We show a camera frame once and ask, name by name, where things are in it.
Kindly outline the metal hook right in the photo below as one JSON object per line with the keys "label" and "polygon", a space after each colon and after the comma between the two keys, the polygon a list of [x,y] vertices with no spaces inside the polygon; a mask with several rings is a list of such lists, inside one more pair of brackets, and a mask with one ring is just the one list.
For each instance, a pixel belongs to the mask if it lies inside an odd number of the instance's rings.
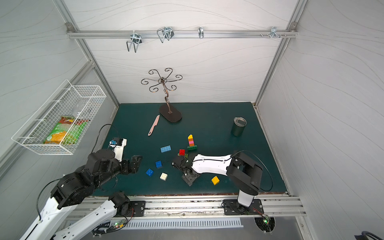
{"label": "metal hook right", "polygon": [[286,34],[279,34],[277,28],[276,27],[272,27],[269,33],[267,33],[267,34],[260,34],[260,36],[262,38],[281,39],[281,38],[285,38],[287,35]]}

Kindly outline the metal double hook left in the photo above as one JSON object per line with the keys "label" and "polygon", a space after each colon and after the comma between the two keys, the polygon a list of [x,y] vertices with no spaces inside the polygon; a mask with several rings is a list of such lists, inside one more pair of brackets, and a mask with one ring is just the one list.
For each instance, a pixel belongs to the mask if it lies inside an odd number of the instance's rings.
{"label": "metal double hook left", "polygon": [[139,45],[142,43],[142,37],[136,33],[130,36],[130,40],[126,42],[128,52],[137,52]]}

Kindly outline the green snack bag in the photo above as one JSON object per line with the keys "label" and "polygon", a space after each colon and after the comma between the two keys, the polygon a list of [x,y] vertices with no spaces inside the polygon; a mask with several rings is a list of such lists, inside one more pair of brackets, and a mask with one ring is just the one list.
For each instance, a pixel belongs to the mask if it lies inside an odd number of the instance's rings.
{"label": "green snack bag", "polygon": [[87,125],[88,120],[76,119],[74,117],[69,116],[62,116],[60,121],[54,126],[53,130],[43,141],[43,144],[76,144]]}

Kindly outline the light blue lego plate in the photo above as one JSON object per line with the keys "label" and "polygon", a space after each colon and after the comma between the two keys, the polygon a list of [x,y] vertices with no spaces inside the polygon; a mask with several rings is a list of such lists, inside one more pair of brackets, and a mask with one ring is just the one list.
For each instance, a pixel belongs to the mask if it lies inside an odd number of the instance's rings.
{"label": "light blue lego plate", "polygon": [[165,147],[161,147],[160,150],[161,150],[161,153],[166,153],[166,152],[171,151],[172,148],[171,148],[170,145],[168,145],[168,146],[165,146]]}

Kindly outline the aluminium top rail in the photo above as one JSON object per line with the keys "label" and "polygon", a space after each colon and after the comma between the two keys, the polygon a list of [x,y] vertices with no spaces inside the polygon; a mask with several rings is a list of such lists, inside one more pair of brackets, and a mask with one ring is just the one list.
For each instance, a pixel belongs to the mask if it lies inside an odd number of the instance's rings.
{"label": "aluminium top rail", "polygon": [[[173,30],[173,39],[199,39],[198,30]],[[206,30],[204,39],[256,39],[260,34],[267,34],[270,30]],[[68,32],[71,39],[129,39],[136,33],[146,39],[159,39],[156,30],[149,31],[76,31]],[[279,34],[286,34],[285,38],[295,38],[299,32],[278,30]]]}

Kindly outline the blue lego brick upper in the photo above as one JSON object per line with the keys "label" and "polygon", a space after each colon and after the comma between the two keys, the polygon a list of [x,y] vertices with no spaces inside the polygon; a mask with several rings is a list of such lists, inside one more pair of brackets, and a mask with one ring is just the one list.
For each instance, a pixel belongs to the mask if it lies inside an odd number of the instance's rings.
{"label": "blue lego brick upper", "polygon": [[156,168],[157,168],[157,169],[160,169],[160,168],[163,167],[163,164],[162,164],[161,161],[157,161],[157,162],[155,162],[155,165],[156,165]]}

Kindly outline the blue lego brick lower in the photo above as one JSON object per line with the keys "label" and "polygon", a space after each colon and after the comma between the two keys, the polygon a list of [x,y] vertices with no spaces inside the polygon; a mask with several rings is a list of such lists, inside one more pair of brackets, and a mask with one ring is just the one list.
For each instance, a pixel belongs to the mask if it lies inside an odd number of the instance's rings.
{"label": "blue lego brick lower", "polygon": [[152,169],[148,169],[146,171],[146,175],[148,175],[149,177],[151,177],[153,174],[154,174],[154,171]]}

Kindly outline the pink plastic knife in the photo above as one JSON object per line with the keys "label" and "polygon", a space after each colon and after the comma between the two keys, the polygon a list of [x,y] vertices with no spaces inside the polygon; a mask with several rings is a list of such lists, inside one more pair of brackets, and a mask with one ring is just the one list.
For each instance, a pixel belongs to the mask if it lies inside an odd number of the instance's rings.
{"label": "pink plastic knife", "polygon": [[159,119],[160,119],[160,115],[157,115],[155,120],[154,120],[154,122],[153,122],[153,124],[152,124],[152,126],[151,126],[151,128],[150,128],[150,130],[149,130],[148,136],[152,135],[155,127],[158,125]]}

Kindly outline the dark green lego plate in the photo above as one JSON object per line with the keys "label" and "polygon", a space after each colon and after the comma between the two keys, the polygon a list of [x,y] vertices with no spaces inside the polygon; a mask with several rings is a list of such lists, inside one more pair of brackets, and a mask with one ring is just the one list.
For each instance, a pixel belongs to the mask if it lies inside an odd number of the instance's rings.
{"label": "dark green lego plate", "polygon": [[195,146],[188,146],[187,147],[188,151],[193,151],[193,150],[196,150],[197,148],[198,148],[197,145],[195,145]]}

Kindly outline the cream lego brick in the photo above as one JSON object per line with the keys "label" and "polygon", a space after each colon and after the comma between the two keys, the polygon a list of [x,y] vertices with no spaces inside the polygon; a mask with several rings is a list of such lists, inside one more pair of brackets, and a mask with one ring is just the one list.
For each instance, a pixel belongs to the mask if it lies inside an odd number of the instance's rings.
{"label": "cream lego brick", "polygon": [[163,181],[166,181],[168,178],[168,174],[166,173],[162,173],[161,176],[160,176],[160,179],[163,180]]}

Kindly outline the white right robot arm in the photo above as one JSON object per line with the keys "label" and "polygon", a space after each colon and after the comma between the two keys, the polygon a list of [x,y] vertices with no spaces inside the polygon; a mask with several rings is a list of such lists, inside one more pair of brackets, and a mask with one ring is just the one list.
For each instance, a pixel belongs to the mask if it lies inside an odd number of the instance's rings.
{"label": "white right robot arm", "polygon": [[222,202],[225,215],[263,216],[264,211],[261,204],[255,201],[255,196],[262,190],[262,175],[267,167],[258,157],[253,159],[245,154],[245,151],[225,156],[190,154],[187,157],[176,156],[172,166],[183,173],[182,179],[188,186],[191,186],[202,174],[228,177],[239,189],[239,194],[235,201]]}

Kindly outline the green table mat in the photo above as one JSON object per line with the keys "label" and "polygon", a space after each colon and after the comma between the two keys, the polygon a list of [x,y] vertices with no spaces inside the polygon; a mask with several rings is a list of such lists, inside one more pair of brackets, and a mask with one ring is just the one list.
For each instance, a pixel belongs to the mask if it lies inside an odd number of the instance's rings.
{"label": "green table mat", "polygon": [[[251,103],[179,103],[182,120],[170,123],[159,113],[159,104],[123,104],[119,107],[107,140],[113,137],[127,139],[124,157],[143,156],[136,174],[118,175],[95,192],[96,196],[109,196],[123,191],[128,196],[236,194],[238,188],[225,176],[214,186],[212,174],[201,175],[192,186],[182,179],[181,171],[172,166],[179,150],[188,146],[188,136],[193,135],[197,153],[205,156],[225,156],[238,151],[255,159],[258,157],[267,167],[263,171],[261,187],[270,193],[284,193],[287,188],[280,175],[274,157]],[[160,115],[158,125],[151,136],[149,130]],[[235,117],[243,117],[247,125],[241,136],[231,134]],[[172,150],[161,153],[160,148],[170,145]],[[156,168],[161,161],[163,167]],[[152,169],[149,177],[146,171]],[[168,174],[166,181],[160,179]]]}

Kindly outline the metal single hook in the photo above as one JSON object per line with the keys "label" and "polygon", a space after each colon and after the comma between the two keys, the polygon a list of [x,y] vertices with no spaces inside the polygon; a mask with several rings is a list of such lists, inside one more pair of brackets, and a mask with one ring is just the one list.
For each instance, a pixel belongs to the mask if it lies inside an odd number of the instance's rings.
{"label": "metal single hook", "polygon": [[199,35],[199,39],[203,39],[204,38],[204,29],[203,29],[203,27],[198,27],[198,35]]}

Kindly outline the metal double hook middle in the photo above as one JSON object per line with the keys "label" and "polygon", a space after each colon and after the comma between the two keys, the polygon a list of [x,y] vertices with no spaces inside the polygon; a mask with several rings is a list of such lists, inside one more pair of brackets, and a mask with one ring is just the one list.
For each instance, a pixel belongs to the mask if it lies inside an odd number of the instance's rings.
{"label": "metal double hook middle", "polygon": [[172,27],[164,27],[157,30],[158,38],[161,43],[164,43],[165,40],[169,41],[175,35]]}

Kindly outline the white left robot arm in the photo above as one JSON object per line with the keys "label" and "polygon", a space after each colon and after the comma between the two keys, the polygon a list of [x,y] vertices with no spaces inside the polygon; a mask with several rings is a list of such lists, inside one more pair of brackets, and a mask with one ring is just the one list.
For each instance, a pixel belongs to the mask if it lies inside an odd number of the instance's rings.
{"label": "white left robot arm", "polygon": [[84,166],[57,180],[45,206],[21,237],[23,240],[80,240],[95,231],[103,235],[128,225],[133,217],[144,215],[144,201],[131,202],[122,191],[109,196],[99,207],[71,226],[59,227],[83,200],[117,175],[135,174],[142,156],[118,160],[112,150],[91,153]]}

